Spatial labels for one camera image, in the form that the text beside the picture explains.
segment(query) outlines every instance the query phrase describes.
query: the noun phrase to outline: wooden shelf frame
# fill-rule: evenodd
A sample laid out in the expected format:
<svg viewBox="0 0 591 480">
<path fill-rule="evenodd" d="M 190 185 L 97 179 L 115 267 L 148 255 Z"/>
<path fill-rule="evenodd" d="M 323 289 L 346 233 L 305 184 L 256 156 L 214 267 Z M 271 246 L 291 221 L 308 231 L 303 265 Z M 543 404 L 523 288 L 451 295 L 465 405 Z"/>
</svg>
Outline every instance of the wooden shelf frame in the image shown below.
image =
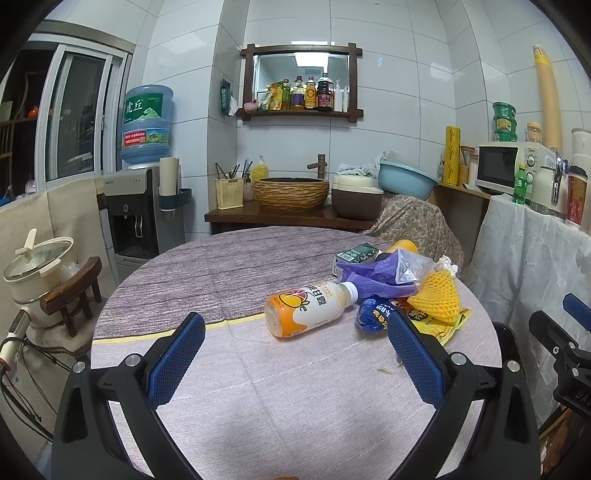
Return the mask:
<svg viewBox="0 0 591 480">
<path fill-rule="evenodd" d="M 244 72 L 244 87 L 242 91 L 242 101 L 244 103 L 252 102 L 252 83 L 254 81 L 254 57 L 259 55 L 277 55 L 291 54 L 299 52 L 318 52 L 332 53 L 349 56 L 349 107 L 346 112 L 325 112 L 319 110 L 266 110 L 256 112 L 245 112 L 244 108 L 239 108 L 237 115 L 243 121 L 249 121 L 253 116 L 330 116 L 336 118 L 346 118 L 351 123 L 357 122 L 358 118 L 363 118 L 363 110 L 357 105 L 357 57 L 363 56 L 363 50 L 355 43 L 349 43 L 347 47 L 334 45 L 274 45 L 266 47 L 256 47 L 254 43 L 249 43 L 246 48 L 240 52 L 242 57 L 246 58 L 246 67 Z"/>
</svg>

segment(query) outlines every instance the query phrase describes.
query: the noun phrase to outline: yellow pipe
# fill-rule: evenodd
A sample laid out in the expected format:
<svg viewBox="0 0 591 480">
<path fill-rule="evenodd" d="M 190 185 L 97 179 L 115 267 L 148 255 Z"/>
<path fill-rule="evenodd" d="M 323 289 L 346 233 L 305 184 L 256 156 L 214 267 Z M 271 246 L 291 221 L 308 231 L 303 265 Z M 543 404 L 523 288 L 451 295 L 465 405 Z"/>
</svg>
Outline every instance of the yellow pipe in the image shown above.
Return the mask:
<svg viewBox="0 0 591 480">
<path fill-rule="evenodd" d="M 556 147 L 562 151 L 562 120 L 554 70 L 548 55 L 542 47 L 534 45 L 535 68 L 538 72 L 540 96 L 542 98 L 542 115 L 544 118 L 544 145 Z"/>
</svg>

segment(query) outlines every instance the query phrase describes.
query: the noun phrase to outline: orange object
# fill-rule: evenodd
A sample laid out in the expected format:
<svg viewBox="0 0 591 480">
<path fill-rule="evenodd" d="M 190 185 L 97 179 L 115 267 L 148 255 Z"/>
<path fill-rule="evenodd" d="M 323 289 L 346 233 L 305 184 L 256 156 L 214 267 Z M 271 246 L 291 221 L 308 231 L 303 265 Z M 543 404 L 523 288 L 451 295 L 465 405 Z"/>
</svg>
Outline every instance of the orange object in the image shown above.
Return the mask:
<svg viewBox="0 0 591 480">
<path fill-rule="evenodd" d="M 394 245 L 390 248 L 385 250 L 385 253 L 391 254 L 394 253 L 397 249 L 401 248 L 402 250 L 408 250 L 414 254 L 418 253 L 418 248 L 415 243 L 411 242 L 410 240 L 398 240 Z"/>
</svg>

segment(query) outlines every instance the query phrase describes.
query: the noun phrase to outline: wooden stool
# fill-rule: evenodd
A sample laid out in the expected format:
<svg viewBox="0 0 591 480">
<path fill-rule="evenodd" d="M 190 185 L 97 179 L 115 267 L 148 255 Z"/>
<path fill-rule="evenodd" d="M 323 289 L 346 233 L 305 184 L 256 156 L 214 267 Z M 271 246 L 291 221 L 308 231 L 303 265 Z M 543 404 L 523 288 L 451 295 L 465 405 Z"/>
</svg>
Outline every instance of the wooden stool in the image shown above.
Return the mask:
<svg viewBox="0 0 591 480">
<path fill-rule="evenodd" d="M 74 328 L 74 315 L 76 313 L 82 310 L 88 320 L 92 318 L 86 289 L 92 286 L 95 302 L 100 303 L 103 301 L 97 280 L 102 268 L 103 265 L 99 257 L 90 257 L 84 267 L 73 277 L 43 295 L 39 300 L 41 310 L 47 315 L 53 315 L 57 311 L 61 313 L 68 334 L 71 337 L 76 336 L 76 329 Z M 68 304 L 76 298 L 79 299 L 78 305 L 72 311 L 69 311 Z"/>
</svg>

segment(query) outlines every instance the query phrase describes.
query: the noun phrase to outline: cloth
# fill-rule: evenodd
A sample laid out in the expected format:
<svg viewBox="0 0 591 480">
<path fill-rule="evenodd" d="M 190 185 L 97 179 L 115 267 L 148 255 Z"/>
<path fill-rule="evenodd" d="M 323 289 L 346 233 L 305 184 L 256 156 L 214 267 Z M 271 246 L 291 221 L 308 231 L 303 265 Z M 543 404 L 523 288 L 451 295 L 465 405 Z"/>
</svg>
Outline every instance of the cloth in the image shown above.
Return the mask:
<svg viewBox="0 0 591 480">
<path fill-rule="evenodd" d="M 403 238 L 413 241 L 421 255 L 435 261 L 443 255 L 456 265 L 464 261 L 462 246 L 447 226 L 441 210 L 415 197 L 384 192 L 378 220 L 364 234 L 391 244 Z"/>
<path fill-rule="evenodd" d="M 105 304 L 95 338 L 162 332 L 188 312 L 199 312 L 206 323 L 260 313 L 276 293 L 335 280 L 335 254 L 367 241 L 358 233 L 272 226 L 180 245 L 125 279 Z"/>
<path fill-rule="evenodd" d="M 457 286 L 473 314 L 447 351 L 500 366 L 488 316 Z M 264 319 L 208 326 L 172 400 L 157 410 L 205 480 L 377 480 L 394 473 L 434 408 L 421 401 L 388 338 L 360 333 L 355 315 L 350 307 L 339 320 L 286 340 L 274 338 Z M 95 341 L 92 367 L 144 354 L 154 341 Z M 442 472 L 459 463 L 481 405 L 472 404 Z M 111 409 L 129 457 L 146 472 L 121 407 Z"/>
<path fill-rule="evenodd" d="M 359 175 L 362 177 L 373 177 L 377 179 L 379 175 L 379 162 L 385 158 L 385 155 L 385 153 L 382 153 L 368 164 L 359 167 L 342 163 L 336 168 L 337 175 Z"/>
<path fill-rule="evenodd" d="M 493 197 L 462 278 L 494 322 L 515 332 L 541 423 L 556 407 L 554 358 L 531 336 L 530 316 L 545 311 L 591 350 L 591 335 L 562 308 L 567 293 L 591 305 L 591 238 L 558 219 Z"/>
</svg>

